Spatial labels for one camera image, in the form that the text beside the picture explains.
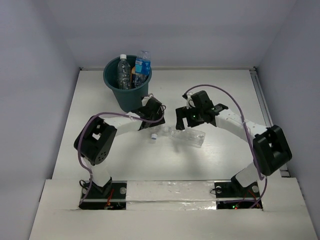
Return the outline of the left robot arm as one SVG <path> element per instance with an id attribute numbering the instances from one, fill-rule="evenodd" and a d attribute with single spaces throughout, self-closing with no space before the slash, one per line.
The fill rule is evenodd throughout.
<path id="1" fill-rule="evenodd" d="M 78 162 L 89 173 L 87 193 L 104 198 L 110 194 L 112 177 L 98 167 L 108 156 L 117 136 L 165 123 L 165 106 L 152 94 L 142 98 L 142 106 L 128 113 L 100 112 L 93 115 L 74 141 Z"/>

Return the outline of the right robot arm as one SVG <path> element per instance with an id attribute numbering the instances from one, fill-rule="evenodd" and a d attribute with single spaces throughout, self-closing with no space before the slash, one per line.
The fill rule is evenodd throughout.
<path id="1" fill-rule="evenodd" d="M 249 121 L 242 114 L 236 114 L 226 105 L 213 104 L 206 91 L 185 93 L 182 96 L 186 106 L 177 108 L 177 130 L 201 124 L 211 124 L 224 129 L 248 143 L 252 162 L 231 178 L 230 190 L 235 196 L 242 196 L 249 185 L 261 177 L 268 177 L 292 159 L 292 152 L 281 127 L 267 127 Z"/>

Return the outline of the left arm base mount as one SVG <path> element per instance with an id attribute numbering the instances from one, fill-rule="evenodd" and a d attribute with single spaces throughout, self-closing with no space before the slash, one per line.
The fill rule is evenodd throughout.
<path id="1" fill-rule="evenodd" d="M 103 187 L 94 182 L 80 180 L 82 188 L 79 208 L 82 210 L 125 210 L 127 201 L 127 182 L 113 181 L 112 178 Z"/>

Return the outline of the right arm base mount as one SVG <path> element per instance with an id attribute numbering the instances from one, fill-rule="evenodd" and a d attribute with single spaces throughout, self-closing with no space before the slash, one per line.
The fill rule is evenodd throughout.
<path id="1" fill-rule="evenodd" d="M 218 210 L 263 209 L 257 181 L 246 187 L 240 185 L 235 177 L 231 180 L 215 181 L 210 194 L 216 197 Z"/>

